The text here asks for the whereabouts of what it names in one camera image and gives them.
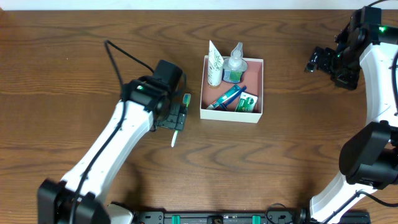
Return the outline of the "green white toothbrush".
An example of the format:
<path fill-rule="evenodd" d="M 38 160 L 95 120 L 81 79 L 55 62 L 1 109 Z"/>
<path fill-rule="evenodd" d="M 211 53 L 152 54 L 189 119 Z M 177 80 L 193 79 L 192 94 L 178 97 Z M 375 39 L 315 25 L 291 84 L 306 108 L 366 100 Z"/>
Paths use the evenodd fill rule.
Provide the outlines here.
<path fill-rule="evenodd" d="M 185 93 L 183 96 L 183 104 L 188 107 L 190 104 L 190 99 L 191 99 L 191 94 L 190 93 Z M 171 147 L 175 146 L 175 142 L 177 140 L 177 135 L 178 135 L 178 130 L 175 130 L 173 138 L 172 138 L 172 142 L 171 142 Z"/>

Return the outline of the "Colgate toothpaste tube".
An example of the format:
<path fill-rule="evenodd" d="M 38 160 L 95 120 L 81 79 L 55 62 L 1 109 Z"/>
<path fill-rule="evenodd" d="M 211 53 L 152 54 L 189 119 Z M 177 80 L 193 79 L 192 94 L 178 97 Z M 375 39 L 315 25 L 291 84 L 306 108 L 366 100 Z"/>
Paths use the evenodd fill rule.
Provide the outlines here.
<path fill-rule="evenodd" d="M 208 110 L 213 110 L 215 108 L 221 107 L 220 105 L 228 101 L 237 91 L 241 89 L 240 86 L 234 85 L 227 92 L 221 95 L 216 101 L 207 107 Z"/>

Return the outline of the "blue disposable razor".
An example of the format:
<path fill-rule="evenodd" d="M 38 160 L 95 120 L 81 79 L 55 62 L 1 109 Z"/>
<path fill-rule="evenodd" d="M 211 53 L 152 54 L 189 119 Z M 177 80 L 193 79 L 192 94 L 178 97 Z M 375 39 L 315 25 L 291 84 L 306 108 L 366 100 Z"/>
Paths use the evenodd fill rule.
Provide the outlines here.
<path fill-rule="evenodd" d="M 243 86 L 243 87 L 242 87 L 239 91 L 237 91 L 228 101 L 222 103 L 222 104 L 220 105 L 220 106 L 221 106 L 221 109 L 222 109 L 223 111 L 227 111 L 227 110 L 228 110 L 228 109 L 227 109 L 227 106 L 230 105 L 237 97 L 239 97 L 240 94 L 241 94 L 244 90 L 246 90 L 246 88 L 247 88 L 247 86 Z"/>

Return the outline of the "white lotion tube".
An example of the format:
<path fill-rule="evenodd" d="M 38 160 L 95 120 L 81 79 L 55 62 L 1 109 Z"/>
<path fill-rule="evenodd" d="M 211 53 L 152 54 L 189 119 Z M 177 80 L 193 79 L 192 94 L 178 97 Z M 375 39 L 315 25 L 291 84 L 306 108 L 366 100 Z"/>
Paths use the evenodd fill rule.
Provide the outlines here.
<path fill-rule="evenodd" d="M 208 84 L 218 88 L 222 81 L 224 60 L 213 42 L 209 41 L 208 51 Z"/>

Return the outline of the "green soap box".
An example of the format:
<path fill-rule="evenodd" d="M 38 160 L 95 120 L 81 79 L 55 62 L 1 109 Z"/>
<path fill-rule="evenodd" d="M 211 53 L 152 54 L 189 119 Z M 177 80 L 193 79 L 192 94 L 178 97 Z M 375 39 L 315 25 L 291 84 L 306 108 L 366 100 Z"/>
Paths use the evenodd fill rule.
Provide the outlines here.
<path fill-rule="evenodd" d="M 246 92 L 242 92 L 239 97 L 238 104 L 236 106 L 235 112 L 240 113 L 252 113 L 256 106 L 258 97 Z"/>

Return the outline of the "clear hand sanitizer pump bottle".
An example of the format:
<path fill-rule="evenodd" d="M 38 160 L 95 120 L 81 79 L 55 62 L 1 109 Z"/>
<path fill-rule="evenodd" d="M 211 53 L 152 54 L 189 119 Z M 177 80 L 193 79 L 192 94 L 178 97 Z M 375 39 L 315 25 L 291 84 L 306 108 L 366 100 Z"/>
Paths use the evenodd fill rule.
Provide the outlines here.
<path fill-rule="evenodd" d="M 243 59 L 243 43 L 239 42 L 231 52 L 231 56 L 224 59 L 223 81 L 234 84 L 241 83 L 247 69 L 248 64 Z"/>

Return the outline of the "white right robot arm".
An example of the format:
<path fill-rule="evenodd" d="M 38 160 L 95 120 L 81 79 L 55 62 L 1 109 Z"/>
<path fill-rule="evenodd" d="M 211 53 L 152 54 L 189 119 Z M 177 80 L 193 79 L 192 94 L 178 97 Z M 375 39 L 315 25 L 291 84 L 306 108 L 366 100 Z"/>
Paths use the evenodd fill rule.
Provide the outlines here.
<path fill-rule="evenodd" d="M 366 124 L 343 145 L 337 175 L 296 223 L 369 223 L 367 213 L 350 211 L 364 197 L 397 207 L 373 196 L 397 184 L 397 28 L 384 26 L 382 10 L 370 4 L 354 11 L 335 42 L 335 50 L 315 47 L 305 71 L 321 70 L 347 90 L 355 90 L 363 74 Z"/>

